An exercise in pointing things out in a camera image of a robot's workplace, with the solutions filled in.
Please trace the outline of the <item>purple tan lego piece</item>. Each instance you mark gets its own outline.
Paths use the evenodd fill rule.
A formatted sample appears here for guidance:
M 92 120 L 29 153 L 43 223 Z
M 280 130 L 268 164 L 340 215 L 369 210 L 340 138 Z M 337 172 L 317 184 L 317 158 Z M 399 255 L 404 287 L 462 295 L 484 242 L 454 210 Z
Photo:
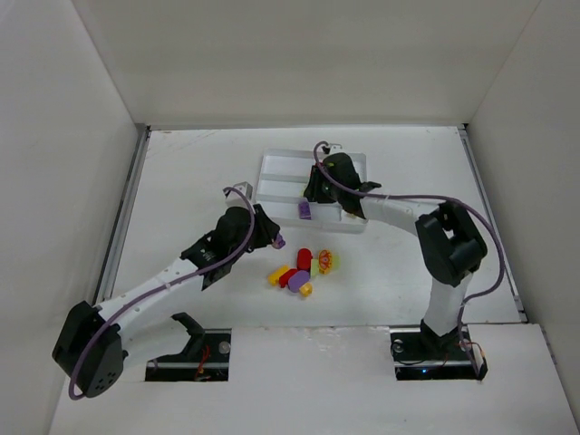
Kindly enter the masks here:
M 307 201 L 302 201 L 298 204 L 298 216 L 301 220 L 312 219 L 312 212 Z

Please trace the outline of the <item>yellow lego brick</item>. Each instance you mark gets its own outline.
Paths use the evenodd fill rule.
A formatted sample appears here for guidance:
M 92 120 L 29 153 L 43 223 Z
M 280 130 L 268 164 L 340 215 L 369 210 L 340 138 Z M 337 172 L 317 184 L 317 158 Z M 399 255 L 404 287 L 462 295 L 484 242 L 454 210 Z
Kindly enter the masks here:
M 276 286 L 279 283 L 280 278 L 290 270 L 290 267 L 288 265 L 283 265 L 280 266 L 276 269 L 276 271 L 274 271 L 273 273 L 271 273 L 268 278 L 267 281 L 271 286 Z

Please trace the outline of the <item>dark red lego brick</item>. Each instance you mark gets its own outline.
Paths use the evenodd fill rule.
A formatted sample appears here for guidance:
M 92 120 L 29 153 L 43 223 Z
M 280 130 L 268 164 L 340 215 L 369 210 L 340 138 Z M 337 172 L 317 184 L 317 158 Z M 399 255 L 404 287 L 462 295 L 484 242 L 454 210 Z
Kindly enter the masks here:
M 279 278 L 278 285 L 281 288 L 285 288 L 288 286 L 289 280 L 298 272 L 296 268 L 290 268 L 286 270 Z

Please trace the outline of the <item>purple rounded lego piece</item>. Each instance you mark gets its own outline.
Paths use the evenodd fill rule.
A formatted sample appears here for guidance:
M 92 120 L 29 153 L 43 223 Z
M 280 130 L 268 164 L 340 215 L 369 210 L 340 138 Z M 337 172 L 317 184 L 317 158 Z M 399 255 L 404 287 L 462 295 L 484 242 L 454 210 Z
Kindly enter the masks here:
M 300 288 L 310 281 L 310 274 L 307 270 L 297 270 L 287 282 L 288 289 L 293 293 L 298 293 Z

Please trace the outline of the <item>small orange lego piece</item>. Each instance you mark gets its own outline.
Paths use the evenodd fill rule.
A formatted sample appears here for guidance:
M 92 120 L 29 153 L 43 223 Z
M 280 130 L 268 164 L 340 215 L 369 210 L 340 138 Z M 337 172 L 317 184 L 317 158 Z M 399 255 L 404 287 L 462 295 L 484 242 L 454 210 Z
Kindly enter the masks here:
M 302 297 L 308 297 L 313 292 L 313 286 L 311 283 L 305 283 L 299 288 L 299 293 Z

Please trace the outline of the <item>purple patterned lego brick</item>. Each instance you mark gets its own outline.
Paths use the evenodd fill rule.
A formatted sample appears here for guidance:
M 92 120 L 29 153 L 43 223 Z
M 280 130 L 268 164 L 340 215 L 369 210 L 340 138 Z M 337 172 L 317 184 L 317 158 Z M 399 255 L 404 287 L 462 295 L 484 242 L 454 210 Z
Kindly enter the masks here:
M 285 240 L 283 238 L 283 236 L 278 233 L 274 239 L 274 241 L 272 242 L 272 247 L 274 249 L 281 249 L 285 246 Z

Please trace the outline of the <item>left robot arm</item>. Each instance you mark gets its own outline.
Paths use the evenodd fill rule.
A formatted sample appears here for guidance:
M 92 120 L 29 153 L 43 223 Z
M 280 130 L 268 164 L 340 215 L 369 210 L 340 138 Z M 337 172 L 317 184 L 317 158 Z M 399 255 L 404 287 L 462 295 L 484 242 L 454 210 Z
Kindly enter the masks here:
M 230 207 L 213 230 L 145 283 L 99 304 L 74 305 L 52 353 L 69 378 L 70 398 L 103 394 L 134 364 L 197 350 L 204 331 L 185 311 L 189 298 L 226 277 L 243 255 L 284 243 L 261 205 Z

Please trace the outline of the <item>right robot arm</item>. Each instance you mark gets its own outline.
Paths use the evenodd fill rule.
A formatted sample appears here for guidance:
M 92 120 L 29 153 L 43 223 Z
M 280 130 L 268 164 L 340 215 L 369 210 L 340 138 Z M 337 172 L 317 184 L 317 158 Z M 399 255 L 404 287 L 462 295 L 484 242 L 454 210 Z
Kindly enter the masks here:
M 348 214 L 418 238 L 432 278 L 429 305 L 420 322 L 421 339 L 441 350 L 459 340 L 459 312 L 472 275 L 488 253 L 487 245 L 461 205 L 449 200 L 388 199 L 372 193 L 380 186 L 361 181 L 351 157 L 338 152 L 314 159 L 304 196 L 311 203 L 337 203 Z

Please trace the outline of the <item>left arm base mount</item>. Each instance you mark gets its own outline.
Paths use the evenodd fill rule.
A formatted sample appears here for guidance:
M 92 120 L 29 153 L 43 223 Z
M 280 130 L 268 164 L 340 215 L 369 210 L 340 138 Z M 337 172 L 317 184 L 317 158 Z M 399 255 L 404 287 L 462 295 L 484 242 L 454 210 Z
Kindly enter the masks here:
M 231 329 L 206 329 L 185 313 L 172 319 L 185 327 L 188 341 L 178 352 L 147 363 L 146 382 L 226 382 L 232 344 Z

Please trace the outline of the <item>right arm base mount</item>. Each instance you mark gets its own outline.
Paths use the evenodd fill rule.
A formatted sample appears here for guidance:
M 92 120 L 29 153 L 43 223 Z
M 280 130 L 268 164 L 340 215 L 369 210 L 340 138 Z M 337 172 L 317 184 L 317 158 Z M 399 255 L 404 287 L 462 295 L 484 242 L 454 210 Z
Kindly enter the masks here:
M 397 381 L 477 381 L 488 374 L 481 345 L 471 340 L 469 329 L 455 328 L 437 336 L 427 326 L 390 330 L 390 353 Z

